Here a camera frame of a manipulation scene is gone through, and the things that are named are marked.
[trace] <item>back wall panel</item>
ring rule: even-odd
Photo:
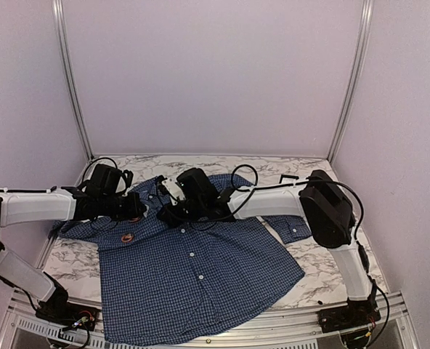
[[[67,0],[95,153],[326,157],[362,2]]]

